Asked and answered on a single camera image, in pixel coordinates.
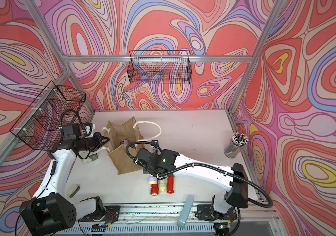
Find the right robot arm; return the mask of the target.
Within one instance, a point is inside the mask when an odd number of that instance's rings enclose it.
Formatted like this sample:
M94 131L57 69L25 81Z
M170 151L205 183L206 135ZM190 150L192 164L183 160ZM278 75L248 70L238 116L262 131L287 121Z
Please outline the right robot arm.
M244 166L212 165L196 161L181 153L161 149L158 142L137 141L125 147L127 156L150 176L165 180L173 176L186 176L213 184L221 189L212 198L214 214L226 214L230 208L248 208L249 203L272 208L272 198L257 184L248 180Z

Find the burlap tote bag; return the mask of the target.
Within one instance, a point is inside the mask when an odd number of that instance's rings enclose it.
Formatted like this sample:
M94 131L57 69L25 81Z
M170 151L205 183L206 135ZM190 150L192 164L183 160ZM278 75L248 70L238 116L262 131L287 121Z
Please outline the burlap tote bag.
M140 124L154 125L159 129L159 133L151 138L144 138L140 133ZM156 140L161 133L162 129L157 123L150 121L136 121L134 117L123 124L108 122L107 125L103 127L102 134L110 138L110 141L106 144L106 149L110 160L117 170L117 174L123 175L142 169L127 155L127 145L122 144L124 140L128 140L130 142L129 144L137 141L152 141Z

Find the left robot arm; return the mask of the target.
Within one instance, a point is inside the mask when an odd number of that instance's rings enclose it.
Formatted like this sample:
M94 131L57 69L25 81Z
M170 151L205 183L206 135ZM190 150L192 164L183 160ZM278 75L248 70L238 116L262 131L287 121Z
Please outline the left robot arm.
M23 202L19 209L19 218L33 236L52 236L71 228L82 218L102 220L107 212L99 196L72 204L64 195L76 159L87 160L96 156L110 141L100 132L94 132L92 123L65 124L67 113L79 115L73 109L61 114L61 138L47 151L50 157L47 173L32 199Z

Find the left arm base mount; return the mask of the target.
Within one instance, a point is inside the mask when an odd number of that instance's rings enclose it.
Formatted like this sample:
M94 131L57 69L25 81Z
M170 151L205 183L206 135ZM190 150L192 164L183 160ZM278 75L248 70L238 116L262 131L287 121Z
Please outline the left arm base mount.
M119 205L104 206L104 209L95 211L79 219L79 222L107 222L114 223L118 221L120 214Z

